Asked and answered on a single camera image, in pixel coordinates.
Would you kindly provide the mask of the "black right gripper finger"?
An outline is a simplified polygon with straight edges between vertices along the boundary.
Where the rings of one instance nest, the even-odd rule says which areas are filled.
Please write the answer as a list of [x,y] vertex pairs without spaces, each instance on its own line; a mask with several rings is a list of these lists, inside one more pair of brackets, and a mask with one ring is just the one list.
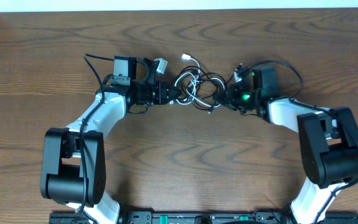
[[233,88],[227,88],[214,95],[214,99],[231,99],[233,95]]
[[234,101],[232,98],[226,98],[225,96],[215,96],[214,100],[221,106],[224,106],[231,111],[237,110],[236,106],[233,105]]

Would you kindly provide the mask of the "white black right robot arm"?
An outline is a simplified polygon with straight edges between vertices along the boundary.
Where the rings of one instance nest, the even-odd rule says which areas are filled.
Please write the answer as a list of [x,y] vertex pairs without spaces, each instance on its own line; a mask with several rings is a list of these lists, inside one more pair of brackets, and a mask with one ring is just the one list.
[[298,133],[306,180],[290,204],[292,223],[318,223],[338,193],[358,184],[358,128],[347,107],[321,108],[281,96],[276,78],[241,78],[219,104]]

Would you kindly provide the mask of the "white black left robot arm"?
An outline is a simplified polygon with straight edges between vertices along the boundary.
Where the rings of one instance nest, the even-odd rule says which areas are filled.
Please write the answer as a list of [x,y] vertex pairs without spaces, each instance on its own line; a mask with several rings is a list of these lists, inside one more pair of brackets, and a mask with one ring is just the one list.
[[132,105],[166,105],[181,91],[167,82],[103,83],[91,106],[65,128],[44,137],[40,193],[93,223],[117,223],[120,205],[105,191],[104,140]]

